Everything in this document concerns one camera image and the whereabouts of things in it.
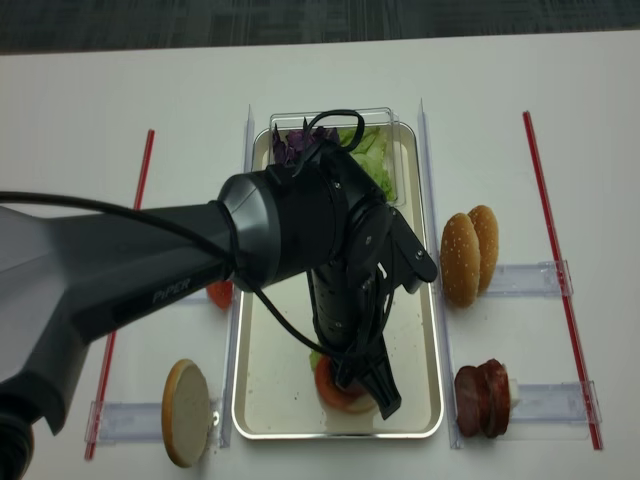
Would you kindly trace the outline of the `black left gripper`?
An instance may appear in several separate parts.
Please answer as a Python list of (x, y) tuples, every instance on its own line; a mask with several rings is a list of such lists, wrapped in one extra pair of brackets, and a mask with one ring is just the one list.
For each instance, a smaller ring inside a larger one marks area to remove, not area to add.
[(313, 325), (329, 352), (336, 385), (359, 383), (373, 398), (383, 420), (401, 406), (382, 330), (388, 296), (386, 275), (376, 266), (360, 285), (351, 286), (346, 266), (336, 262), (308, 273)]

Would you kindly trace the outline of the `grey left Piper robot arm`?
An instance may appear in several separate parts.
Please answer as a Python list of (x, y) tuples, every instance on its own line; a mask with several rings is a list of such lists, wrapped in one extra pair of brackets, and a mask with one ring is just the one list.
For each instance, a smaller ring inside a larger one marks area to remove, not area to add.
[(1, 196), (1, 475), (18, 479), (33, 424), (64, 426), (89, 345), (206, 286), (262, 295), (306, 274), (317, 339), (383, 417), (401, 398), (383, 331), (393, 294), (437, 268), (342, 148), (229, 178), (202, 205), (133, 210), (31, 192)]

